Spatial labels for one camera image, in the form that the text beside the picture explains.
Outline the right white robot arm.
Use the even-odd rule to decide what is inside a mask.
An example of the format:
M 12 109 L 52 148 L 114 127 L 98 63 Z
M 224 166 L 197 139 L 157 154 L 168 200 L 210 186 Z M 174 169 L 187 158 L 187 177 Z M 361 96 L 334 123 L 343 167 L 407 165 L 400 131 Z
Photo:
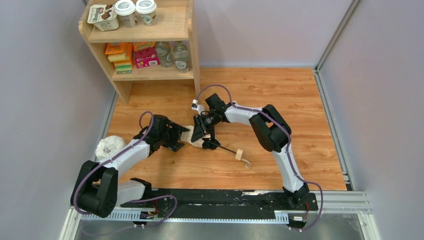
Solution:
M 291 128 L 276 108 L 268 104 L 263 108 L 249 108 L 236 102 L 225 103 L 214 93 L 206 99 L 209 107 L 192 101 L 191 108 L 198 113 L 193 117 L 194 129 L 191 141 L 206 140 L 208 144 L 218 144 L 215 126 L 219 123 L 240 123 L 252 127 L 259 144 L 272 154 L 282 176 L 286 201 L 291 205 L 299 205 L 309 194 L 308 184 L 300 179 L 291 142 Z

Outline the beige folding umbrella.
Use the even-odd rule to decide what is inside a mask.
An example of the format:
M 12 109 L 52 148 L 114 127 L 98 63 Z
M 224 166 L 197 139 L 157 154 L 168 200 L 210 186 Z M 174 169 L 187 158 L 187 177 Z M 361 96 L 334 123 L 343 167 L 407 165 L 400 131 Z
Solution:
M 244 151 L 242 149 L 229 149 L 217 140 L 215 126 L 219 123 L 219 120 L 222 120 L 223 118 L 218 117 L 216 110 L 205 110 L 205 107 L 198 104 L 197 100 L 193 101 L 192 109 L 197 111 L 198 114 L 193 117 L 193 125 L 185 126 L 188 129 L 188 132 L 182 133 L 180 140 L 204 150 L 216 150 L 217 148 L 220 148 L 228 151 L 234 154 L 234 158 L 242 162 L 245 168 L 251 169 L 252 164 L 244 158 Z

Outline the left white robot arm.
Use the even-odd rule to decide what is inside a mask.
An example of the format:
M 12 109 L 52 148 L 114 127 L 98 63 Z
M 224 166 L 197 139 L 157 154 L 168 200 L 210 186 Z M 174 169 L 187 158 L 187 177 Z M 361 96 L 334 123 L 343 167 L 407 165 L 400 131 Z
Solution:
M 70 204 L 82 215 L 105 218 L 116 206 L 140 200 L 146 189 L 145 182 L 135 178 L 119 183 L 119 178 L 160 148 L 173 152 L 180 150 L 184 146 L 180 139 L 186 132 L 189 128 L 168 117 L 151 114 L 149 125 L 141 128 L 123 149 L 105 160 L 87 160 L 82 164 Z

